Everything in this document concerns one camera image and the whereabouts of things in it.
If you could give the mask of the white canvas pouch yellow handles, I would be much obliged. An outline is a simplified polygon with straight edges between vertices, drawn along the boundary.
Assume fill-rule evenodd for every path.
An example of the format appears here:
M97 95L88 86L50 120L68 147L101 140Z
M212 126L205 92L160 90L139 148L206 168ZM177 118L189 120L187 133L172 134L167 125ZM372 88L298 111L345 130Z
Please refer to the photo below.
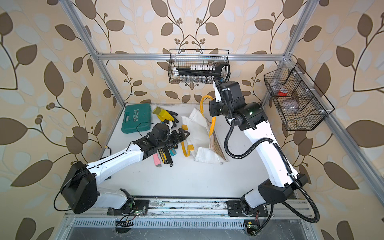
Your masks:
M203 103L214 98L206 95L201 98L200 108L194 108L188 117L182 117L182 129L190 135L181 143L185 157L193 157L195 162L222 165L227 160L215 133L216 117L209 121L204 115Z

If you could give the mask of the teal utility knife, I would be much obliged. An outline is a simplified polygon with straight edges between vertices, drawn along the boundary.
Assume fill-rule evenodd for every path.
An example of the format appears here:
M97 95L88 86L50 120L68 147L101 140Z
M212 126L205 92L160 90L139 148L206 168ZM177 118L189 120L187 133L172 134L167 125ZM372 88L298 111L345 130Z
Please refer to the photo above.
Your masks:
M177 154L177 152L176 152L176 150L175 149L169 149L169 151L170 151L170 155L173 157L173 156L175 156L176 154Z

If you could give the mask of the yellow black utility knife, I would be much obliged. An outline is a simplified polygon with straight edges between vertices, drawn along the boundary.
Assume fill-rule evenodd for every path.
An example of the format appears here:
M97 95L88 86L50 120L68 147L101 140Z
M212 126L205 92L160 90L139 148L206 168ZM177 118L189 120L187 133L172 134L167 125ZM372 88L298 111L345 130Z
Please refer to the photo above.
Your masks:
M168 161L167 161L167 158L166 158L166 155L165 155L164 151L163 151L163 150L159 150L159 154L160 154L160 156L161 156L161 159L162 159L163 163L164 163L165 165L167 165L167 164L168 164Z

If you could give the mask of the pink utility knife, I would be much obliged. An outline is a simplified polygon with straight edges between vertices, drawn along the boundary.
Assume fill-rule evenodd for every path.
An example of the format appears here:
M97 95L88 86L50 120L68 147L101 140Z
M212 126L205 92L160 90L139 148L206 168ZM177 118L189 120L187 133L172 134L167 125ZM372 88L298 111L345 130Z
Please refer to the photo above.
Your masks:
M161 168L162 167L162 161L161 159L159 158L158 154L154 154L153 155L153 158L154 158L154 164L157 168Z

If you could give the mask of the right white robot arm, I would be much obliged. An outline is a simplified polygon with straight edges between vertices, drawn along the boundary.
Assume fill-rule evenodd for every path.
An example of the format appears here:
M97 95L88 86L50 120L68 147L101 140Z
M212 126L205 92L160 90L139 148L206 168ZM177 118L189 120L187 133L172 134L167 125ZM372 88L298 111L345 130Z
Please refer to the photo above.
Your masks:
M260 205L284 202L299 186L309 182L308 177L298 173L288 162L262 106L255 102L247 104L238 82L215 80L213 86L215 98L209 102L210 115L224 116L230 123L224 143L226 154L239 160L257 151L269 176L256 189L242 196L243 211L248 214ZM235 127L252 142L251 147L242 154L235 154L229 149L229 139Z

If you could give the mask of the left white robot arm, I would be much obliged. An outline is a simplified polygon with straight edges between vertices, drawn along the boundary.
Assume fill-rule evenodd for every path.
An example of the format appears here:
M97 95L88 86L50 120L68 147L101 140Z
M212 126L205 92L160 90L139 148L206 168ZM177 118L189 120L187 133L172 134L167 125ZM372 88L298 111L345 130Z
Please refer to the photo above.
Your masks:
M81 214L91 208L120 211L128 215L134 208L134 198L125 189L117 191L101 188L100 184L124 168L143 161L159 150L168 150L189 137L187 130L171 130L158 123L146 136L129 143L122 151L87 165L73 164L59 190L71 211Z

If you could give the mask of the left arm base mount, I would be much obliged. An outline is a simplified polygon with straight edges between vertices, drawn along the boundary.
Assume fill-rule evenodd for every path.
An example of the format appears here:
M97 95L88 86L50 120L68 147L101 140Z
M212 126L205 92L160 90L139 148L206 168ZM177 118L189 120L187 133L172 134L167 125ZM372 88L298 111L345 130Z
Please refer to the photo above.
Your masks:
M134 197L125 189L120 189L124 193L127 201L120 209L109 208L107 215L109 216L143 216L146 215L149 209L149 200L134 200Z

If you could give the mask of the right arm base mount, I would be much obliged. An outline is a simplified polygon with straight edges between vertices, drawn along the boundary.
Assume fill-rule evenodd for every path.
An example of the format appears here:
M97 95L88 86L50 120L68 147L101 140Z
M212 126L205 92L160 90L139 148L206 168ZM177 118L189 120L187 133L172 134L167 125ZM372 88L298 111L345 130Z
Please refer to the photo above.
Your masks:
M269 215L264 205L251 207L243 199L229 200L225 203L230 217L267 217Z

